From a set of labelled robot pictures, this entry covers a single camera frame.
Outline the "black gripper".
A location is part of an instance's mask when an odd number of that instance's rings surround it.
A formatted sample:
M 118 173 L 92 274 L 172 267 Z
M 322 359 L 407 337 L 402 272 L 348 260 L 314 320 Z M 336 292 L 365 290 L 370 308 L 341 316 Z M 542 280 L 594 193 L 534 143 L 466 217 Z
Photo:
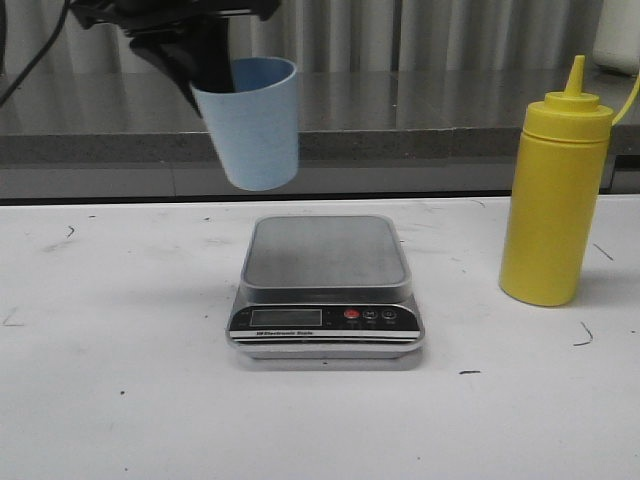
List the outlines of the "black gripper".
M 198 90 L 210 93 L 235 91 L 229 56 L 228 18 L 256 16 L 266 21 L 280 5 L 280 1 L 72 1 L 70 10 L 83 29 L 111 24 L 127 33 L 181 25 L 193 20 L 189 39 L 193 63 L 190 78 L 184 66 L 162 45 L 136 37 L 129 42 L 129 48 L 169 78 L 196 115 L 202 117 L 190 83 Z

